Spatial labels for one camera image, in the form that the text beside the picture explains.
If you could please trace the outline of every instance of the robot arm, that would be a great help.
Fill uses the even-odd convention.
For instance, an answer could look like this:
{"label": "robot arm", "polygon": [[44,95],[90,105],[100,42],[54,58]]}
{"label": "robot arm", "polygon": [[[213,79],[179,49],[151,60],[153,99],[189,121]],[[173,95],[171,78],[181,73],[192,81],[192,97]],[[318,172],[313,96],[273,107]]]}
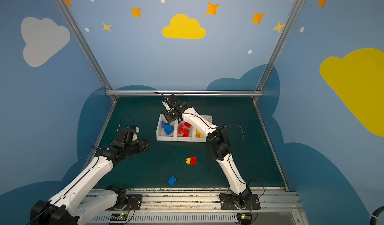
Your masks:
{"label": "robot arm", "polygon": [[174,94],[163,98],[167,122],[184,120],[194,126],[205,137],[208,155],[218,162],[230,185],[238,208],[244,208],[252,195],[251,189],[242,179],[233,161],[230,142],[224,127],[217,127],[201,117],[188,103],[181,103]]}
{"label": "robot arm", "polygon": [[78,207],[87,193],[126,156],[145,152],[150,143],[138,139],[138,127],[118,129],[112,145],[99,150],[99,156],[68,186],[47,202],[39,201],[31,209],[31,225],[84,225],[108,208],[126,206],[125,189],[110,186],[98,197]]}

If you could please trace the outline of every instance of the table surface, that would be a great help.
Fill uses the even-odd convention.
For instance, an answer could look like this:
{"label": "table surface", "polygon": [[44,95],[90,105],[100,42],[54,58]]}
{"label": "table surface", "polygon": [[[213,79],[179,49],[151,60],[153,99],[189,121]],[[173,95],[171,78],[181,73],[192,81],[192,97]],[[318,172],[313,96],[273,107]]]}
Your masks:
{"label": "table surface", "polygon": [[[129,188],[167,188],[174,176],[172,187],[228,187],[228,181],[216,161],[209,158],[204,142],[157,141],[156,128],[159,115],[166,112],[161,97],[120,97],[104,132],[100,147],[116,137],[120,119],[129,114],[139,127],[139,136],[151,142],[148,151],[121,161],[96,184],[95,188],[117,185]],[[212,115],[217,126],[227,127],[233,160],[243,179],[257,180],[265,187],[284,187],[262,125],[249,97],[179,97],[188,102],[200,115]],[[125,116],[122,127],[132,125]],[[196,157],[196,165],[185,163]],[[256,182],[251,187],[259,187]]]}

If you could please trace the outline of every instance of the aluminum frame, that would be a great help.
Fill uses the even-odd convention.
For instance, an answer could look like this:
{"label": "aluminum frame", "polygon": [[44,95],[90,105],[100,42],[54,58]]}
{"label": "aluminum frame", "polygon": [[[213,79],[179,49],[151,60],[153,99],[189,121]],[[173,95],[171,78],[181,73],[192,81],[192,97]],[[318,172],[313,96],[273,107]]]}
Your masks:
{"label": "aluminum frame", "polygon": [[262,91],[184,91],[184,90],[107,90],[108,96],[162,96],[161,94],[175,94],[176,96],[246,96],[259,97]]}
{"label": "aluminum frame", "polygon": [[286,190],[287,192],[289,192],[289,188],[288,188],[287,182],[286,182],[286,180],[285,180],[283,171],[281,170],[281,166],[280,166],[280,163],[279,163],[279,161],[278,161],[278,159],[277,159],[275,150],[273,149],[271,140],[269,139],[269,136],[268,136],[268,133],[267,133],[267,131],[266,131],[266,128],[265,128],[265,125],[264,125],[262,116],[261,116],[261,114],[260,114],[259,108],[257,107],[256,102],[253,102],[253,105],[255,106],[256,113],[257,113],[257,116],[258,116],[258,118],[259,118],[259,120],[260,120],[260,123],[261,123],[261,125],[262,125],[263,132],[264,132],[264,134],[265,134],[266,140],[268,141],[268,144],[269,144],[269,146],[270,146],[270,148],[271,148],[271,150],[272,150],[273,157],[275,158],[275,162],[276,162],[277,168],[279,169],[280,174],[281,174],[281,176],[282,176],[282,178],[283,178],[283,180],[284,180],[285,190]]}
{"label": "aluminum frame", "polygon": [[[100,130],[100,132],[99,132],[99,135],[97,136],[96,141],[95,141],[95,143],[94,143],[94,146],[95,146],[96,148],[98,148],[99,145],[100,145],[101,139],[102,139],[103,136],[104,136],[105,129],[107,128],[108,122],[109,122],[109,120],[111,119],[111,116],[112,116],[113,111],[115,110],[116,104],[117,104],[117,101],[113,101],[112,106],[111,106],[111,108],[109,109],[107,118],[105,119],[104,124],[103,124],[103,126],[101,127],[101,130]],[[88,157],[87,157],[87,160],[86,160],[85,163],[84,163],[84,166],[83,166],[82,171],[83,171],[83,170],[84,170],[84,169],[91,163],[91,161],[93,160],[93,157],[95,156],[95,154],[96,154],[96,150],[95,150],[95,149],[92,149],[91,152],[89,153]]]}
{"label": "aluminum frame", "polygon": [[283,31],[281,32],[279,39],[277,40],[277,43],[275,48],[273,49],[272,55],[264,69],[264,72],[259,80],[259,83],[257,84],[257,87],[256,87],[257,91],[263,90],[266,80],[268,79],[274,65],[276,64],[276,61],[281,53],[281,50],[284,47],[284,44],[292,30],[293,25],[296,22],[297,17],[299,16],[299,13],[304,3],[305,3],[305,0],[295,0],[295,3],[293,4],[292,9],[285,22],[285,26],[283,27]]}
{"label": "aluminum frame", "polygon": [[[64,2],[64,0],[53,0],[56,4],[56,6],[59,8],[61,14],[63,15],[65,21],[67,22],[68,26],[70,27],[71,31],[73,32],[74,36],[76,37],[76,40],[79,42],[80,47],[83,49],[85,55],[87,56],[90,64],[92,65],[93,69],[95,70],[96,74],[98,75],[101,83],[107,90],[112,90],[112,86],[109,83],[103,69],[101,68],[98,60],[96,59],[96,56],[94,55],[93,51],[91,50],[91,47],[87,43],[83,33],[81,32],[81,29],[79,25],[77,24],[74,16],[72,15],[70,9]],[[117,98],[115,96],[111,96],[113,101],[116,101]]]}

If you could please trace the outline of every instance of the yellow lego brick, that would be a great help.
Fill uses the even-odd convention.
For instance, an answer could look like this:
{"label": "yellow lego brick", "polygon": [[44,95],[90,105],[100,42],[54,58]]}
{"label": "yellow lego brick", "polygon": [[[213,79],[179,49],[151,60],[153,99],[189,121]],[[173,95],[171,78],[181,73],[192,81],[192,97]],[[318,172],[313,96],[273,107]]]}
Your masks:
{"label": "yellow lego brick", "polygon": [[196,137],[204,138],[204,136],[199,131],[197,131],[197,130],[196,130]]}

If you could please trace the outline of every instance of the yellow star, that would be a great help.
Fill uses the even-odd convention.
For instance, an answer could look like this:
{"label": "yellow star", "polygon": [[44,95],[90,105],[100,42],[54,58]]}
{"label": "yellow star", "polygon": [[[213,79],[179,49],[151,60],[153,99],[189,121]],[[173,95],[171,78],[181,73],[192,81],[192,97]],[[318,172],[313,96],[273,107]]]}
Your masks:
{"label": "yellow star", "polygon": [[208,11],[205,15],[213,14],[216,16],[216,10],[217,10],[218,6],[219,6],[219,4],[212,5],[212,4],[208,3]]}
{"label": "yellow star", "polygon": [[262,22],[262,17],[265,15],[264,14],[258,14],[257,12],[255,12],[255,17],[253,18],[253,20],[251,21],[251,24],[252,23],[258,23],[260,24]]}
{"label": "yellow star", "polygon": [[107,25],[105,25],[104,23],[103,23],[103,25],[104,25],[103,30],[108,30],[109,32],[111,32],[111,31],[109,30],[109,27],[112,26],[112,25],[107,26]]}
{"label": "yellow star", "polygon": [[280,24],[280,21],[278,21],[277,23],[278,23],[278,24],[277,24],[277,27],[274,28],[274,29],[272,29],[272,31],[273,31],[273,30],[277,30],[277,31],[279,31],[279,33],[280,33],[281,28],[284,27],[285,24],[281,25],[281,24]]}
{"label": "yellow star", "polygon": [[328,1],[328,0],[320,0],[317,4],[321,5],[321,8],[323,8],[326,1]]}
{"label": "yellow star", "polygon": [[138,17],[141,18],[141,15],[140,15],[140,10],[141,10],[141,8],[138,8],[138,9],[133,8],[133,7],[131,7],[131,8],[132,8],[132,11],[133,11],[132,17],[134,17],[134,16],[138,16]]}
{"label": "yellow star", "polygon": [[68,5],[68,6],[72,6],[72,4],[70,3],[70,0],[64,0],[65,1],[65,3]]}

